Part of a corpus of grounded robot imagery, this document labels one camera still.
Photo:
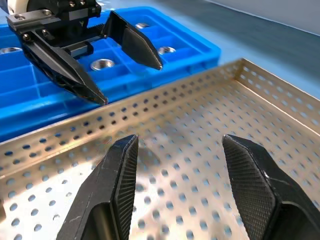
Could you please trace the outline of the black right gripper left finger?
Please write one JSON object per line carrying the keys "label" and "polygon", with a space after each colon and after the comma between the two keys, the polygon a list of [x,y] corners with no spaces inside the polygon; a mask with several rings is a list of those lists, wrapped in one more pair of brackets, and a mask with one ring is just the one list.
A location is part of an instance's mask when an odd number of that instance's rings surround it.
{"label": "black right gripper left finger", "polygon": [[115,141],[81,184],[56,240],[129,240],[139,137]]}

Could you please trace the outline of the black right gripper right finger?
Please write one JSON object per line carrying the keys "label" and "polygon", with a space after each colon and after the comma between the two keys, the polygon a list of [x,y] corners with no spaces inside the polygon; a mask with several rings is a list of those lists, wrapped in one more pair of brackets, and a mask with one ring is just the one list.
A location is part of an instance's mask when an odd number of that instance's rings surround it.
{"label": "black right gripper right finger", "polygon": [[222,146],[250,240],[320,240],[320,211],[263,146],[230,134]]}

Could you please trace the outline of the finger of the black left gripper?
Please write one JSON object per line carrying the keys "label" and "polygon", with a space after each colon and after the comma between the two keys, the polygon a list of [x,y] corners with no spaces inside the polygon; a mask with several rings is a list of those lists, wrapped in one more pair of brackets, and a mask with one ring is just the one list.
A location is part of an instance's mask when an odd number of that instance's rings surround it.
{"label": "finger of the black left gripper", "polygon": [[156,70],[163,68],[159,53],[150,39],[115,11],[110,12],[101,35],[113,39],[136,63]]}
{"label": "finger of the black left gripper", "polygon": [[21,46],[25,57],[58,87],[98,105],[108,103],[90,75],[64,49],[49,45],[34,30],[21,35]]}

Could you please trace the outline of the blue plastic compartment tray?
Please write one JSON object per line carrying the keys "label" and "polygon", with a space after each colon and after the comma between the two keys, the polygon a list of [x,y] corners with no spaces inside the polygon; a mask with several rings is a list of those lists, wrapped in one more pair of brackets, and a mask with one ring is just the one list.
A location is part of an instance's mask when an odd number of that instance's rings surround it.
{"label": "blue plastic compartment tray", "polygon": [[[156,70],[134,62],[110,38],[94,42],[94,53],[79,62],[110,103],[217,66],[221,56],[217,45],[159,10],[138,6],[116,12],[132,25],[149,24],[141,32],[157,50],[169,46],[176,52],[160,54],[163,67]],[[91,63],[98,59],[110,59],[115,66],[94,71]],[[0,54],[0,142],[96,107],[56,86],[23,52]]]}

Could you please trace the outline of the perforated steel tray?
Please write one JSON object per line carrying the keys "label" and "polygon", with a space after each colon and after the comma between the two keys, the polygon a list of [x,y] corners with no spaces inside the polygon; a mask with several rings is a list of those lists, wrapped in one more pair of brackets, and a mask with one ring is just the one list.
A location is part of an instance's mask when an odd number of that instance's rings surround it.
{"label": "perforated steel tray", "polygon": [[56,240],[109,146],[139,137],[129,240],[248,240],[222,146],[263,146],[320,210],[320,100],[241,59],[0,143],[0,240]]}

